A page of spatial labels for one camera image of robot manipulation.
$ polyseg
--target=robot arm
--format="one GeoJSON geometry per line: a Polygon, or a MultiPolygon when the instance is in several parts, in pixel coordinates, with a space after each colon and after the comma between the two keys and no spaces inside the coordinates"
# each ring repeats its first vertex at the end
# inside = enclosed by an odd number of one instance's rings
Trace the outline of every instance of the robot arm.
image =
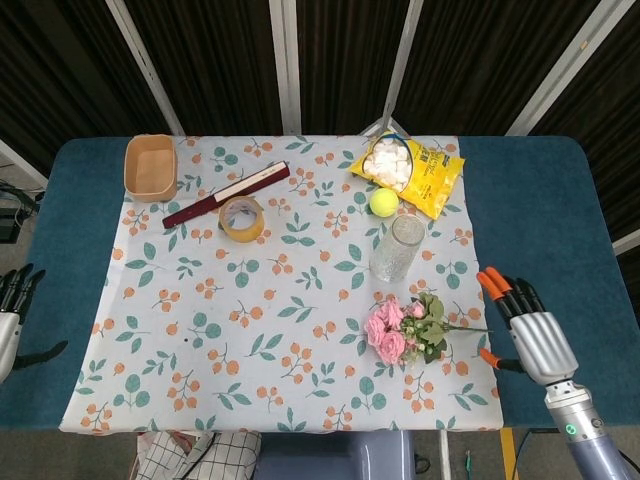
{"type": "Polygon", "coordinates": [[[498,306],[520,360],[502,360],[486,350],[481,356],[495,368],[524,372],[546,388],[547,409],[584,479],[631,480],[627,464],[604,430],[591,393],[573,382],[578,361],[534,288],[522,279],[505,279],[493,267],[480,272],[478,280],[498,306]]]}

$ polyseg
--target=glass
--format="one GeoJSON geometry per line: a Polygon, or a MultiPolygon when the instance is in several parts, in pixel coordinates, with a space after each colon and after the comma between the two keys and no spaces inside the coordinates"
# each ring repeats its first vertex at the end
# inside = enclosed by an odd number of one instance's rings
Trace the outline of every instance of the glass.
{"type": "Polygon", "coordinates": [[[409,271],[425,234],[425,225],[415,215],[400,215],[373,251],[369,267],[385,282],[402,280],[409,271]]]}

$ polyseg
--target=tape roll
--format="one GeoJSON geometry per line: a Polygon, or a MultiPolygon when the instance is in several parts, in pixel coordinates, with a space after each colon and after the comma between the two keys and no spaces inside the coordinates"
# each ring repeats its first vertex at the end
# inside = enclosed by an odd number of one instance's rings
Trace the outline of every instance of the tape roll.
{"type": "Polygon", "coordinates": [[[232,240],[240,243],[254,241],[264,230],[262,207],[251,197],[233,197],[227,200],[220,209],[218,217],[222,229],[232,240]],[[246,228],[233,228],[229,225],[231,219],[240,212],[250,211],[256,216],[255,221],[246,228]]]}

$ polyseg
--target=rose bouquet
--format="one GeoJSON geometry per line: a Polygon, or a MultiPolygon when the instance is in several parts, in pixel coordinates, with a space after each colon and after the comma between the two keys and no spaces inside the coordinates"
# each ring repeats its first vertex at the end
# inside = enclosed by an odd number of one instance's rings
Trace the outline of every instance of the rose bouquet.
{"type": "Polygon", "coordinates": [[[444,305],[436,295],[421,293],[404,308],[393,298],[382,303],[365,326],[369,345],[387,365],[405,364],[424,357],[426,363],[447,350],[444,336],[451,330],[486,332],[457,327],[444,321],[444,305]]]}

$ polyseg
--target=black curtain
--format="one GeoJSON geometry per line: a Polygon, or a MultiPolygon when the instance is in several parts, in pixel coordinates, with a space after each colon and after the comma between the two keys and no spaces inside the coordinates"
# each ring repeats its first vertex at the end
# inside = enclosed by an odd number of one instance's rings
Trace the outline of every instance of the black curtain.
{"type": "Polygon", "coordinates": [[[190,135],[281,134],[268,0],[128,0],[190,135]]]}
{"type": "Polygon", "coordinates": [[[597,3],[426,0],[393,118],[414,135],[504,135],[597,3]]]}
{"type": "Polygon", "coordinates": [[[0,2],[0,138],[45,175],[77,137],[167,132],[103,1],[0,2]]]}
{"type": "Polygon", "coordinates": [[[533,130],[580,142],[612,240],[640,228],[640,3],[533,130]]]}
{"type": "Polygon", "coordinates": [[[382,116],[409,2],[299,0],[306,134],[357,134],[382,116]]]}

